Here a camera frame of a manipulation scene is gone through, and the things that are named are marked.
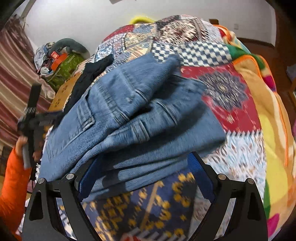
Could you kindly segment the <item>person's left hand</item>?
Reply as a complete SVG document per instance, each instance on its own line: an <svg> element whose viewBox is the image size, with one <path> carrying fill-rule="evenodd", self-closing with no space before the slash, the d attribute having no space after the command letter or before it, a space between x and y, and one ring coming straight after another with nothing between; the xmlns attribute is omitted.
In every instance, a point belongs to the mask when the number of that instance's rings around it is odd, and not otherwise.
<svg viewBox="0 0 296 241"><path fill-rule="evenodd" d="M23 157L23 146L27 144L27 142L28 142L28 138L25 136L20 136L18 138L15 146L15 152L18 157L20 158ZM36 148L35 152L33 153L33 158L35 162L40 161L42 157L44 143L45 143L44 140L40 140L39 147Z"/></svg>

